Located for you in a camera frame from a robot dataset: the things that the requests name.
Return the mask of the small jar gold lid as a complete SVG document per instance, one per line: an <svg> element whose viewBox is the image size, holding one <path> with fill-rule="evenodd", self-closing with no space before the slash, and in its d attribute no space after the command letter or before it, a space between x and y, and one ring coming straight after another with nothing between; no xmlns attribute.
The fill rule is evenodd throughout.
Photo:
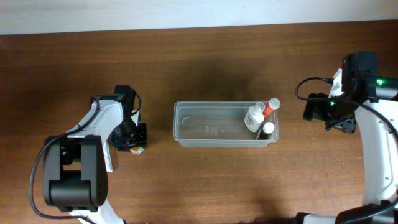
<svg viewBox="0 0 398 224"><path fill-rule="evenodd" d="M130 151L132 154L140 155L141 153L144 152L144 148L143 148L143 147L133 147L133 148L130 148L129 151Z"/></svg>

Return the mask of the white blue red box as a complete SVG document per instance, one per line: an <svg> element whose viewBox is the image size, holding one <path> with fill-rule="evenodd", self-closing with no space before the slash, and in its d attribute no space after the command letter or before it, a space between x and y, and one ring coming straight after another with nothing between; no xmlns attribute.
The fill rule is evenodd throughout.
<svg viewBox="0 0 398 224"><path fill-rule="evenodd" d="M113 146L109 147L108 152L109 156L106 159L106 170L107 172L113 172L119 168L118 152Z"/></svg>

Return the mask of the orange bottle white cap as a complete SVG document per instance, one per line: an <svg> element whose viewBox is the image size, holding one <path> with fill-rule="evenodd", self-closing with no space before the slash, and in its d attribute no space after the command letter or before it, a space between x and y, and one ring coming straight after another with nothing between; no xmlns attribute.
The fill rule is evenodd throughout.
<svg viewBox="0 0 398 224"><path fill-rule="evenodd" d="M263 111L263 117L266 118L267 116L269 116L273 111L279 109L281 106L281 102L279 99L277 98L271 98L268 101L268 104L266 105L264 111Z"/></svg>

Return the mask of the black bottle white cap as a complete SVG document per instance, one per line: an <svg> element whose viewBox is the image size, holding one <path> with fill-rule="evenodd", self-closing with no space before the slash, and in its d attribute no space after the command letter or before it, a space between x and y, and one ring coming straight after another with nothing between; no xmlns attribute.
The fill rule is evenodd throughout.
<svg viewBox="0 0 398 224"><path fill-rule="evenodd" d="M268 140L271 137L274 130L275 130L275 125L272 122L266 122L259 130L256 139Z"/></svg>

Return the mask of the white squeeze bottle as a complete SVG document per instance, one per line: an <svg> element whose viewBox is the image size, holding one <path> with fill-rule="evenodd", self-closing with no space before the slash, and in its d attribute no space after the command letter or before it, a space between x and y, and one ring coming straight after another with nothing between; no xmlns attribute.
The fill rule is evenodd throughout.
<svg viewBox="0 0 398 224"><path fill-rule="evenodd" d="M255 105L250 106L245 118L244 123L248 130L256 132L264 122L263 111L265 110L265 104L263 102L257 102Z"/></svg>

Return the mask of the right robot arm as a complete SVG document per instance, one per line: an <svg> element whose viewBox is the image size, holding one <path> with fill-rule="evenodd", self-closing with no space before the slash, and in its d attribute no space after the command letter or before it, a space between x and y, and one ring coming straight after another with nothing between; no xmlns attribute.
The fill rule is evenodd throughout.
<svg viewBox="0 0 398 224"><path fill-rule="evenodd" d="M343 59L328 94L304 100L305 120L325 129L361 134L365 187L363 204L337 216L298 213L296 223L397 223L397 79L378 72L377 54L355 52Z"/></svg>

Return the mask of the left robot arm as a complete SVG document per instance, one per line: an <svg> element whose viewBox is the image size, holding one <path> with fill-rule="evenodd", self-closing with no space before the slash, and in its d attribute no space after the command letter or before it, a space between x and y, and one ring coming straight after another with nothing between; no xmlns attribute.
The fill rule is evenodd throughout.
<svg viewBox="0 0 398 224"><path fill-rule="evenodd" d="M71 130L45 140L44 201L57 207L62 219L82 223L124 223L108 196L113 171L110 149L140 154L147 146L147 128L134 102L140 97L129 85L91 99L90 110Z"/></svg>

